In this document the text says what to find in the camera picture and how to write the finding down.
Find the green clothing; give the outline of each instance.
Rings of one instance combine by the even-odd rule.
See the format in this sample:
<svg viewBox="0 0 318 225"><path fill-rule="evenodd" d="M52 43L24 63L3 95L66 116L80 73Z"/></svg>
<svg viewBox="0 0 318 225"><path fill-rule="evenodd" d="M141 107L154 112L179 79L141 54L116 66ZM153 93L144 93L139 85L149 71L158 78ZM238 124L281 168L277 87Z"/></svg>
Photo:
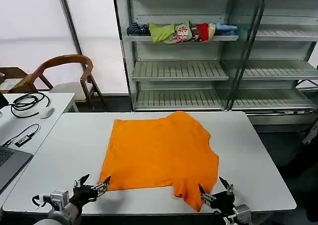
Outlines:
<svg viewBox="0 0 318 225"><path fill-rule="evenodd" d="M169 38L174 33L174 24L157 26L154 23L149 23L149 30L153 43L157 43Z"/></svg>
<svg viewBox="0 0 318 225"><path fill-rule="evenodd" d="M164 42L166 44L176 44L181 42L188 42L192 38L189 21L175 27L174 34L170 35Z"/></svg>

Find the white wall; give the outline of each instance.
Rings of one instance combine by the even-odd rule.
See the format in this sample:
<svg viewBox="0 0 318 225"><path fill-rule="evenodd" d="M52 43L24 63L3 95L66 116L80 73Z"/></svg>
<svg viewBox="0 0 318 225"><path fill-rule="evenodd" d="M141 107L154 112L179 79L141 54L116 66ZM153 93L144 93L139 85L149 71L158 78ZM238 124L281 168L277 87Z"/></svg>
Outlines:
<svg viewBox="0 0 318 225"><path fill-rule="evenodd" d="M67 0L82 53L104 94L128 94L113 0Z"/></svg>
<svg viewBox="0 0 318 225"><path fill-rule="evenodd" d="M59 0L0 0L0 67L32 73L44 61L76 54ZM49 69L53 84L78 81L82 69L69 64ZM38 88L46 88L41 81Z"/></svg>

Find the white mouse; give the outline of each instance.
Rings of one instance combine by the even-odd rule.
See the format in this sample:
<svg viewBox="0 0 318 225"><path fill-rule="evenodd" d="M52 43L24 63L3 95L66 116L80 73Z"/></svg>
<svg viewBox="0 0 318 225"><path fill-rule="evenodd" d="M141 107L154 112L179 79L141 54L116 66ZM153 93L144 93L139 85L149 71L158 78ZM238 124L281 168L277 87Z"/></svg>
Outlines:
<svg viewBox="0 0 318 225"><path fill-rule="evenodd" d="M46 118L49 118L54 113L54 111L55 111L54 107L46 107L39 112L39 116L41 119L46 119Z"/></svg>

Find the black cable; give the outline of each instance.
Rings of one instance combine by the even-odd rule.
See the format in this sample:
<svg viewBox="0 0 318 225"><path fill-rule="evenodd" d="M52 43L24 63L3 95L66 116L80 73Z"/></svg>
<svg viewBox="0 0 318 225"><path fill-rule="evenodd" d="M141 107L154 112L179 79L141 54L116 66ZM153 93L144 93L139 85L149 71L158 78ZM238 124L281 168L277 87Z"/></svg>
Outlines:
<svg viewBox="0 0 318 225"><path fill-rule="evenodd" d="M33 108L34 106L36 106L44 98L46 98L48 100L48 103L46 104L46 107L48 107L51 104L51 100L47 95L45 95L41 92L32 92L32 93L28 93L26 95L23 95L21 97L18 97L16 100L13 101L13 103L9 104L9 106L11 106L11 113L17 118L33 117L33 116L39 114L39 112L28 115L28 116L18 116L14 113L14 110L19 111L19 112L29 110L29 109ZM22 102L23 100L26 100L26 99L32 99L32 101L31 102Z"/></svg>
<svg viewBox="0 0 318 225"><path fill-rule="evenodd" d="M7 140L7 141L2 145L2 147L8 147L8 146L12 143L12 140L14 140L14 139L16 139L17 137L21 136L26 130L28 130L29 128L31 128L31 127L33 127L33 126L38 126L38 127L37 127L37 129L36 129L34 132L32 132L32 133L31 133L30 135L28 135L28 136L29 136L29 137L34 136L34 135L39 131L39 129L40 129L40 125L37 124L37 123L34 123L34 124L28 126L28 127L25 128L19 135L15 136L15 137L12 137L12 138L10 138L9 140Z"/></svg>

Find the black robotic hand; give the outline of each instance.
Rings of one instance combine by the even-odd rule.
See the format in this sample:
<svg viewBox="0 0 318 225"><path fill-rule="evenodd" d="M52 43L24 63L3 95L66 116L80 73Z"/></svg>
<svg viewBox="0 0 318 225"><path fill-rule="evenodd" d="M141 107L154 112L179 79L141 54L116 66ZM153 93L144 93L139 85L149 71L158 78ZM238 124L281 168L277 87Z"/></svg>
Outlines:
<svg viewBox="0 0 318 225"><path fill-rule="evenodd" d="M74 204L82 213L82 208L89 202L95 202L97 197L104 194L108 189L110 176L101 184L97 186L84 184L89 177L89 174L83 176L78 181L75 181L73 188L73 196L70 198L70 203Z"/></svg>

